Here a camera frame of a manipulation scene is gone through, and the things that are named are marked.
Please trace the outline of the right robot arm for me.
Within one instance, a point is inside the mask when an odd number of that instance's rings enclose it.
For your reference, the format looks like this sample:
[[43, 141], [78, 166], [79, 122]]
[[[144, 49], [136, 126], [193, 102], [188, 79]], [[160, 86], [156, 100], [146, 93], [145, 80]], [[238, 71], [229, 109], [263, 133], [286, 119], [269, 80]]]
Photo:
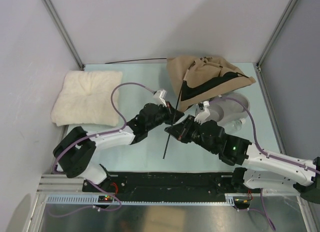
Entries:
[[295, 189], [304, 200], [320, 202], [320, 159], [290, 157], [262, 149], [234, 135], [225, 133], [223, 127], [213, 121], [200, 124], [192, 115], [165, 132], [182, 143], [195, 143], [223, 163], [238, 168], [234, 171], [231, 186], [234, 191], [247, 188]]

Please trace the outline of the beige pet tent fabric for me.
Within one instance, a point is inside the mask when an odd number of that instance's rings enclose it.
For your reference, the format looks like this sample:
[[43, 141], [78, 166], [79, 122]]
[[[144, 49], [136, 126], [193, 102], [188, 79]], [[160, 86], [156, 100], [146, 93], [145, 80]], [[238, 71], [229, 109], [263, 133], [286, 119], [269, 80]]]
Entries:
[[192, 105], [256, 82], [223, 57], [182, 55], [168, 58], [166, 69], [181, 112]]

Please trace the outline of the black tent pole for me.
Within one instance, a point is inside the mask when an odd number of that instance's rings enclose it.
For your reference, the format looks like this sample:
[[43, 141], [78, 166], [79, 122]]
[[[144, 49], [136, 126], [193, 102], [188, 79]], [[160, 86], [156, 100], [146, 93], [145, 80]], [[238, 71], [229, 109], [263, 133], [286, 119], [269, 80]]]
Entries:
[[[182, 80], [182, 83], [181, 83], [181, 87], [180, 87], [180, 90], [179, 90], [179, 94], [178, 94], [178, 97], [177, 97], [177, 101], [176, 101], [176, 105], [175, 105], [175, 112], [173, 114], [173, 120], [172, 120], [172, 123], [171, 125], [174, 124], [175, 122], [175, 118], [176, 118], [176, 114], [177, 114], [177, 111], [178, 111], [178, 105], [179, 105], [179, 102], [180, 102], [180, 99], [181, 99], [181, 95], [182, 95], [182, 91], [183, 91], [183, 85], [184, 83], [186, 83], [186, 80], [187, 80], [187, 74], [189, 73], [190, 69], [196, 64], [195, 61], [192, 62], [192, 64], [188, 67], [184, 77], [183, 77], [183, 80]], [[164, 148], [164, 153], [163, 153], [163, 157], [162, 159], [164, 160], [165, 157], [166, 157], [166, 153], [167, 153], [167, 149], [168, 149], [168, 145], [169, 145], [169, 141], [170, 141], [170, 135], [168, 135], [167, 137], [167, 140], [166, 140], [166, 144], [165, 144], [165, 148]]]
[[166, 60], [166, 58], [143, 58], [143, 59], [130, 59], [130, 60], [121, 60], [104, 63], [105, 65], [109, 64], [120, 64], [120, 63], [134, 63], [134, 62], [144, 62], [144, 61], [156, 61], [156, 60]]

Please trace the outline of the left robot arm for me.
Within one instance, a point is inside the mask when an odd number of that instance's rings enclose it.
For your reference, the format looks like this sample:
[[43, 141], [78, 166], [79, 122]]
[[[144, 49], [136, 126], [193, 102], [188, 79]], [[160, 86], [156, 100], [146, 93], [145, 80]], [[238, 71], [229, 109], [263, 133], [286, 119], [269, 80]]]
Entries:
[[124, 128], [89, 135], [77, 126], [53, 150], [55, 165], [59, 165], [67, 178], [82, 177], [93, 183], [99, 191], [111, 186], [107, 169], [92, 162], [95, 152], [121, 145], [141, 142], [154, 128], [172, 125], [185, 114], [176, 110], [170, 102], [166, 106], [147, 103]]

